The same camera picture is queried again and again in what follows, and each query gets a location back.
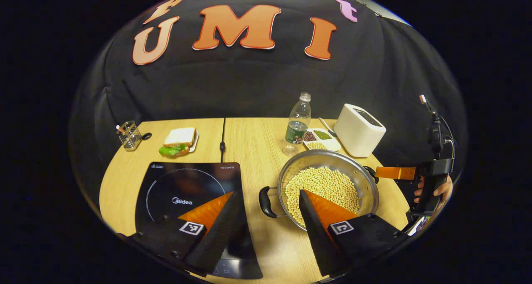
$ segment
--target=midea logo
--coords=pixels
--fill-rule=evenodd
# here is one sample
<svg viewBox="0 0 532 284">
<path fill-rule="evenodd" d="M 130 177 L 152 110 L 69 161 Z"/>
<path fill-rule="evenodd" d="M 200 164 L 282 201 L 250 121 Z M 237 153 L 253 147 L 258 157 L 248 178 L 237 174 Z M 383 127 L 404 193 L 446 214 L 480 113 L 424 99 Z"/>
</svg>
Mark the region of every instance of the midea logo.
<svg viewBox="0 0 532 284">
<path fill-rule="evenodd" d="M 190 202 L 190 201 L 186 201 L 186 200 L 180 200 L 178 197 L 173 197 L 173 198 L 172 198 L 172 203 L 173 203 L 173 204 L 187 204 L 187 205 L 192 205 L 192 202 Z"/>
</svg>

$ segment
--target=induction cooktop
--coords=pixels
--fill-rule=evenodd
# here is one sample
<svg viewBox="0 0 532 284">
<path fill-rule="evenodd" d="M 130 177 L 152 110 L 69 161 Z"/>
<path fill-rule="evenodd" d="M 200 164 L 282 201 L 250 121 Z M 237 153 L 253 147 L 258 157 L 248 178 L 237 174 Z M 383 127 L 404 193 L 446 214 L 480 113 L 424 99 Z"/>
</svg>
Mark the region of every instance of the induction cooktop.
<svg viewBox="0 0 532 284">
<path fill-rule="evenodd" d="M 177 218 L 231 191 L 242 192 L 238 163 L 150 163 L 137 198 L 135 226 L 137 231 L 153 227 L 153 221 L 164 215 Z M 235 223 L 229 243 L 210 274 L 231 279 L 260 279 L 262 272 L 243 205 Z"/>
</svg>

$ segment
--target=metal utensil holder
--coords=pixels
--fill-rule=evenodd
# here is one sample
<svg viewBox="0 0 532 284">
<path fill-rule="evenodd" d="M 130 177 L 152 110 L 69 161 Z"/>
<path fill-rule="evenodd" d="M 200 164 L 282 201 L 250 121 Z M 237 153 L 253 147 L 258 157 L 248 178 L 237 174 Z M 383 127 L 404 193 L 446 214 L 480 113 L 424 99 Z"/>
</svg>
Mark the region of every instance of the metal utensil holder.
<svg viewBox="0 0 532 284">
<path fill-rule="evenodd" d="M 116 130 L 116 134 L 118 134 L 122 146 L 126 151 L 135 151 L 142 141 L 142 136 L 137 125 L 135 125 L 135 121 L 127 121 L 122 124 L 121 128 L 124 129 L 125 133 Z"/>
</svg>

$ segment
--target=bottle cap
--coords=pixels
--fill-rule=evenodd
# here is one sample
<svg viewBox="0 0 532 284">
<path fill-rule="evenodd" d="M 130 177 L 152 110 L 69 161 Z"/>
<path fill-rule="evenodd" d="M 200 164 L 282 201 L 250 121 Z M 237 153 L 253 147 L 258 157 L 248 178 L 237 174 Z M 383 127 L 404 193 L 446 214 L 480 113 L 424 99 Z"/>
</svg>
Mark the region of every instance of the bottle cap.
<svg viewBox="0 0 532 284">
<path fill-rule="evenodd" d="M 310 102 L 310 94 L 307 92 L 302 92 L 300 95 L 300 100 L 304 102 Z"/>
</svg>

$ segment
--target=black fabric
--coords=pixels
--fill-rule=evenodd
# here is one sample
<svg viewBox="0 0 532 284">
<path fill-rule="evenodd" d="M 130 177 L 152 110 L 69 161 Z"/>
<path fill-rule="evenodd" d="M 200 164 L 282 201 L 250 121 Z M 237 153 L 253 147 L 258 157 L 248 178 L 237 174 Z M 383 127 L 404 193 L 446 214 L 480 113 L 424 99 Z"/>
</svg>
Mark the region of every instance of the black fabric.
<svg viewBox="0 0 532 284">
<path fill-rule="evenodd" d="M 115 125 L 124 121 L 209 117 L 287 117 L 300 92 L 312 94 L 313 117 L 336 119 L 343 104 L 355 104 L 387 129 L 374 151 L 383 165 L 431 159 L 431 118 L 419 103 L 424 94 L 445 117 L 456 139 L 452 178 L 463 169 L 467 149 L 464 103 L 452 73 L 436 50 L 406 24 L 378 17 L 355 0 L 358 22 L 347 20 L 335 0 L 183 0 L 143 25 L 157 5 L 126 24 L 102 49 L 76 95 L 70 148 L 78 182 L 98 207 L 99 186 L 120 147 Z M 203 24 L 201 9 L 227 4 L 240 17 L 254 5 L 281 8 L 274 19 L 270 50 L 226 47 L 194 51 Z M 165 53 L 145 66 L 133 63 L 133 38 L 154 27 L 146 50 L 158 39 L 158 24 L 172 27 Z M 327 61 L 308 57 L 313 24 L 336 25 Z M 445 153 L 450 146 L 445 146 Z"/>
</svg>

